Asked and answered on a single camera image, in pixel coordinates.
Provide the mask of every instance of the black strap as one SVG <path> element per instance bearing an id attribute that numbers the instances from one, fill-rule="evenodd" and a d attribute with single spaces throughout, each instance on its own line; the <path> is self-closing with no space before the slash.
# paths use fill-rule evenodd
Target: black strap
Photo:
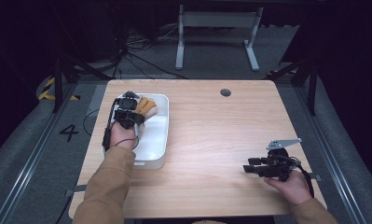
<path id="1" fill-rule="evenodd" d="M 308 188 L 310 190 L 310 195 L 312 198 L 314 198 L 314 190 L 313 190 L 313 185 L 311 184 L 311 177 L 310 177 L 310 174 L 308 172 L 306 172 L 302 166 L 299 164 L 297 166 L 299 168 L 299 170 L 301 170 L 302 174 L 304 175 L 305 177 L 305 180 L 307 181 L 307 185 L 308 185 Z"/>

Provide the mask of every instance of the wooden table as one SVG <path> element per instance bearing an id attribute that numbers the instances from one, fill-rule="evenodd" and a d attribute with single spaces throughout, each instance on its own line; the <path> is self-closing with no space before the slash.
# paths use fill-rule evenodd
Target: wooden table
<path id="1" fill-rule="evenodd" d="M 220 94 L 231 91 L 229 97 Z M 113 100 L 127 90 L 169 98 L 166 161 L 158 170 L 134 170 L 125 202 L 128 218 L 233 217 L 289 214 L 282 195 L 246 174 L 248 158 L 267 157 L 272 139 L 298 137 L 275 84 L 267 80 L 114 80 L 107 85 L 78 185 L 103 161 L 103 130 Z M 300 144 L 286 148 L 311 172 Z M 325 205 L 315 180 L 315 197 Z M 83 200 L 77 193 L 73 217 Z"/>

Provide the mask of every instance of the white plastic container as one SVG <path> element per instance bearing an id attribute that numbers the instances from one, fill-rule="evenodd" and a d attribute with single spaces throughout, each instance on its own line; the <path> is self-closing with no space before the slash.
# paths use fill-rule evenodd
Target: white plastic container
<path id="1" fill-rule="evenodd" d="M 136 154 L 134 169 L 159 169 L 165 163 L 166 141 L 169 128 L 169 100 L 163 94 L 136 93 L 140 97 L 151 98 L 158 112 L 145 122 L 142 139 L 133 150 Z"/>

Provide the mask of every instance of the metal bracket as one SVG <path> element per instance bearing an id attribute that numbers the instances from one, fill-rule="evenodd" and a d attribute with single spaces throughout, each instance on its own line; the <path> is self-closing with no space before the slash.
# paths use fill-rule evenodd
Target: metal bracket
<path id="1" fill-rule="evenodd" d="M 77 185 L 77 186 L 74 186 L 72 189 L 67 189 L 64 192 L 63 197 L 71 197 L 75 193 L 85 192 L 86 189 L 87 189 L 87 185 Z"/>
<path id="2" fill-rule="evenodd" d="M 322 182 L 324 179 L 320 175 L 316 175 L 314 173 L 309 173 L 310 178 L 315 179 L 317 182 Z"/>
<path id="3" fill-rule="evenodd" d="M 288 147 L 296 143 L 301 143 L 302 139 L 297 138 L 297 139 L 292 139 L 292 140 L 272 140 L 270 141 L 269 145 L 267 146 L 267 150 L 272 150 L 272 149 L 279 149 L 283 147 Z"/>

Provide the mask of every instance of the robotic hand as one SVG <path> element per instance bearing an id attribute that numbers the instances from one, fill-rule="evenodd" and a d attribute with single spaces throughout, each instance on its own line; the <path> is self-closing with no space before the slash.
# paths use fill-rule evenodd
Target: robotic hand
<path id="1" fill-rule="evenodd" d="M 118 122 L 124 129 L 134 127 L 135 139 L 141 140 L 145 130 L 145 122 L 157 114 L 157 105 L 153 99 L 140 97 L 133 91 L 127 91 L 112 104 L 107 127 L 104 130 L 102 145 L 105 150 L 110 147 L 111 129 Z"/>
<path id="2" fill-rule="evenodd" d="M 305 177 L 310 195 L 314 197 L 310 174 L 302 168 L 301 161 L 295 157 L 289 157 L 287 150 L 284 148 L 301 142 L 300 138 L 272 140 L 267 146 L 268 156 L 266 158 L 249 158 L 249 165 L 243 165 L 244 172 L 255 173 L 260 177 L 278 177 L 278 180 L 285 182 L 290 173 L 298 168 Z"/>

